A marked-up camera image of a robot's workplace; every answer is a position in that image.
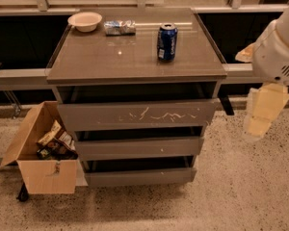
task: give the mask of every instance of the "can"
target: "can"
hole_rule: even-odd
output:
[[[163,23],[157,37],[158,59],[170,62],[175,57],[177,28],[173,23]]]

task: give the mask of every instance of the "speckled floor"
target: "speckled floor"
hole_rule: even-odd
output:
[[[196,179],[186,185],[77,187],[72,195],[30,195],[19,202],[19,171],[0,169],[0,230],[288,231],[289,108],[256,143],[241,138],[244,114],[216,112]],[[0,117],[3,148],[22,118]]]

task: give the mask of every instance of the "white bowl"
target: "white bowl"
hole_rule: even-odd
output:
[[[95,30],[101,20],[102,16],[98,13],[82,12],[72,15],[67,22],[75,26],[80,32],[87,33]]]

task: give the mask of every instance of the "drawer front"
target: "drawer front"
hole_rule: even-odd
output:
[[[86,173],[85,178],[89,187],[96,188],[187,183],[192,182],[195,178],[195,175],[196,169],[189,167],[164,170],[159,169],[125,172]]]
[[[124,104],[62,104],[59,113],[68,131],[205,126],[215,112],[213,100]]]
[[[111,160],[198,155],[203,138],[130,141],[77,141],[80,160]]]

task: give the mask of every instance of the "bottom drawer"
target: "bottom drawer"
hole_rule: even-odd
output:
[[[196,168],[193,157],[91,162],[85,174],[88,186],[114,187],[192,182]]]

